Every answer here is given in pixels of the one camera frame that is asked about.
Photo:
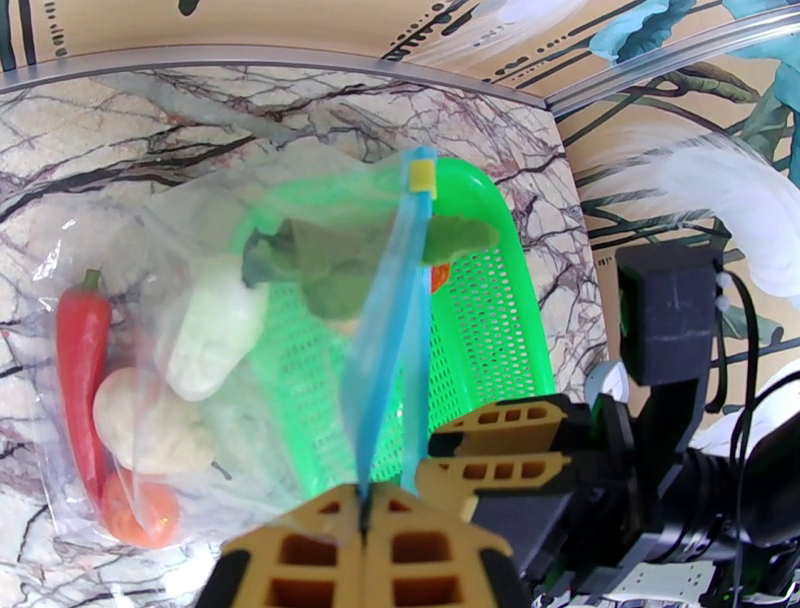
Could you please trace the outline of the tan potato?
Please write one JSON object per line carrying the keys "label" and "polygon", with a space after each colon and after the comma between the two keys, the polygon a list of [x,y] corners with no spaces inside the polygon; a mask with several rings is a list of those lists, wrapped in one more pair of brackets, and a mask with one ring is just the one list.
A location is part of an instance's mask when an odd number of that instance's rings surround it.
{"label": "tan potato", "polygon": [[215,457],[198,405],[134,367],[117,369],[102,381],[93,421],[116,462],[138,474],[201,472]]}

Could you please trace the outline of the red tomato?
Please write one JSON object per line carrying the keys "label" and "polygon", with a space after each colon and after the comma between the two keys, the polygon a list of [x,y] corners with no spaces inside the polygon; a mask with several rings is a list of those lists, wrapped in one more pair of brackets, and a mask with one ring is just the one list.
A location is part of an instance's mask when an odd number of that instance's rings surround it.
{"label": "red tomato", "polygon": [[172,487],[111,473],[102,488],[100,511],[109,533],[123,543],[160,549],[176,538],[181,508]]}

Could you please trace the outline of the bok choy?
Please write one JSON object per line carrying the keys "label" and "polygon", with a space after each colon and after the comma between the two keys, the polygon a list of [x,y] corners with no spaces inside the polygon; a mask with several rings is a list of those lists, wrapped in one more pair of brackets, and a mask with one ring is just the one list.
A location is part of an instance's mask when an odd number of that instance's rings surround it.
{"label": "bok choy", "polygon": [[188,402],[215,394],[259,341],[274,284],[295,284],[329,326],[355,327],[393,221],[286,219],[273,234],[252,230],[239,253],[197,261],[184,314],[171,306],[160,322],[156,360],[169,387]]}

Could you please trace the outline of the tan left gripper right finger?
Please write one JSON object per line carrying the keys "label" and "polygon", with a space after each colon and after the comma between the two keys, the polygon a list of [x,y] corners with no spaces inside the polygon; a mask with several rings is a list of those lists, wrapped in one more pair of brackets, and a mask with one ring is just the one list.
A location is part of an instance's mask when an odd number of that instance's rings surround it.
{"label": "tan left gripper right finger", "polygon": [[364,608],[531,608],[502,537],[391,483],[364,506]]}

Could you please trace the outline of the green plastic basket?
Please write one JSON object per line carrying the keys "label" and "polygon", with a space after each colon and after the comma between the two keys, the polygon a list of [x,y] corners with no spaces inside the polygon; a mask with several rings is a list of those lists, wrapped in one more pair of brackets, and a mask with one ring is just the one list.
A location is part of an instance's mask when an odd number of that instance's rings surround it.
{"label": "green plastic basket", "polygon": [[[385,207],[403,194],[400,182],[412,164],[431,156],[419,148],[347,173],[274,186],[239,223],[233,245],[242,248],[254,229],[276,229],[292,211]],[[439,158],[435,165],[434,215],[484,222],[498,242],[455,260],[448,283],[431,294],[428,420],[417,428],[408,424],[416,364],[410,353],[399,357],[370,474],[406,489],[414,486],[424,434],[489,402],[555,389],[535,289],[502,193],[462,159]],[[305,501],[354,480],[356,460],[335,385],[348,344],[347,330],[302,309],[297,286],[271,290],[264,332],[245,365],[254,395],[233,416],[232,441],[219,455],[248,488],[284,490],[291,501]]]}

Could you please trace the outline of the clear zip-top bag blue zipper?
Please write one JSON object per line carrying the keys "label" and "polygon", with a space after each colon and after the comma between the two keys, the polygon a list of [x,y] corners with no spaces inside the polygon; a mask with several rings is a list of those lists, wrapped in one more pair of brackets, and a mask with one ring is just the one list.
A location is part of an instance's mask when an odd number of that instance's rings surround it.
{"label": "clear zip-top bag blue zipper", "polygon": [[37,398],[59,533],[222,541],[345,484],[413,485],[429,415],[437,152],[308,143],[52,235]]}

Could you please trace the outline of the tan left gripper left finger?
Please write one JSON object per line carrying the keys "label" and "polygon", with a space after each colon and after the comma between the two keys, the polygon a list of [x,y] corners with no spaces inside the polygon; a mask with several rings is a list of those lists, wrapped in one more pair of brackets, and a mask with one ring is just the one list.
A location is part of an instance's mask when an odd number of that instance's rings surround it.
{"label": "tan left gripper left finger", "polygon": [[343,484],[229,540],[195,608],[361,608],[360,508]]}

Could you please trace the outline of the red chili pepper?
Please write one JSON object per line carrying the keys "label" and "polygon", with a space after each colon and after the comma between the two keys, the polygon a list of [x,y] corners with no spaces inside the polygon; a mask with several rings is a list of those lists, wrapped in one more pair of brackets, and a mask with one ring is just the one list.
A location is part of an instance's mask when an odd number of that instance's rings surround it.
{"label": "red chili pepper", "polygon": [[104,379],[112,306],[101,290],[102,274],[88,269],[80,284],[61,295],[56,308],[56,364],[64,419],[80,480],[98,507],[107,457],[94,423],[94,399]]}

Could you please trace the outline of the aluminium frame post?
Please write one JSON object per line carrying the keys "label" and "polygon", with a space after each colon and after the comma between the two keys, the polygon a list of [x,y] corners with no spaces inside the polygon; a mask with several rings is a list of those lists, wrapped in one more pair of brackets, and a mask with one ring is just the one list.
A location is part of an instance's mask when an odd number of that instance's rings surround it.
{"label": "aluminium frame post", "polygon": [[565,116],[637,83],[690,63],[800,32],[800,4],[713,27],[601,71],[545,98],[555,117]]}

